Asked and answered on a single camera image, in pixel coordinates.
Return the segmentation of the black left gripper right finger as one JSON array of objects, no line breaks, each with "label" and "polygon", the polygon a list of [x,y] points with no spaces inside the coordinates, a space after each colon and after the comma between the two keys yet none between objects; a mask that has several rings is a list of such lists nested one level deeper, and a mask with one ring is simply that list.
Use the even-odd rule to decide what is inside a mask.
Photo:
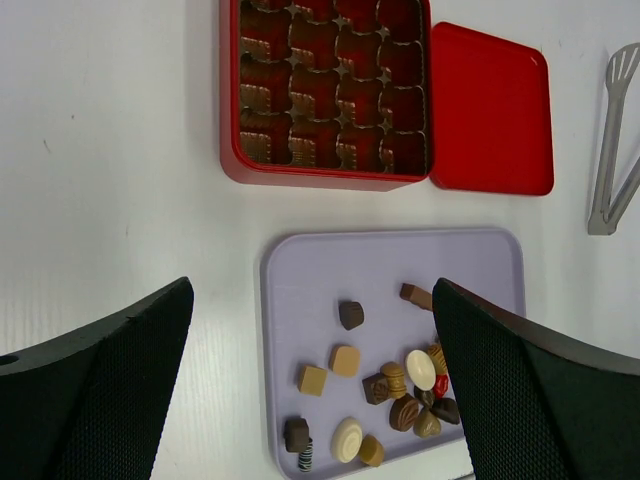
[{"label": "black left gripper right finger", "polygon": [[638,478],[638,359],[445,278],[433,313],[476,478]]}]

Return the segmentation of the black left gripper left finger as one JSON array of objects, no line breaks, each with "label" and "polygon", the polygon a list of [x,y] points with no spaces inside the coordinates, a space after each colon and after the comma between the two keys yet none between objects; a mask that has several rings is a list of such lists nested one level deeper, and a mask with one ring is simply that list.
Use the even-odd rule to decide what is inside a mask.
[{"label": "black left gripper left finger", "polygon": [[191,323],[182,277],[1,357],[4,479],[147,479]]}]

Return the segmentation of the tan rounded square chocolate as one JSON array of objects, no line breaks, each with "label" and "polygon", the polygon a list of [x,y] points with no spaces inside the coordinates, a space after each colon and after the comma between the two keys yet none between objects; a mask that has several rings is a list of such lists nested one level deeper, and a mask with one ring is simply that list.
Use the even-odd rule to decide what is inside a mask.
[{"label": "tan rounded square chocolate", "polygon": [[335,346],[331,352],[329,368],[339,376],[354,377],[360,365],[360,350],[350,345]]}]

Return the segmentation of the dark ridged chocolate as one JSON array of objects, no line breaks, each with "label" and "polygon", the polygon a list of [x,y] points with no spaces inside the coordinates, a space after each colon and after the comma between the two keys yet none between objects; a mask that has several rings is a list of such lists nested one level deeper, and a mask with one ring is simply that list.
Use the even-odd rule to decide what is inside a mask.
[{"label": "dark ridged chocolate", "polygon": [[338,306],[339,320],[343,328],[351,331],[364,323],[364,309],[357,301],[341,301]]}]

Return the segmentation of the tan square caramel chocolate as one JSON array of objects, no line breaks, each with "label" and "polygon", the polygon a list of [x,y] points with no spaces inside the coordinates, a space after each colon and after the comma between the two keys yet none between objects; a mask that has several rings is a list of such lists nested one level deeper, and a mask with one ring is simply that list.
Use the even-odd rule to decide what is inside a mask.
[{"label": "tan square caramel chocolate", "polygon": [[323,368],[303,365],[298,378],[299,392],[305,395],[321,397],[327,375],[327,371]]}]

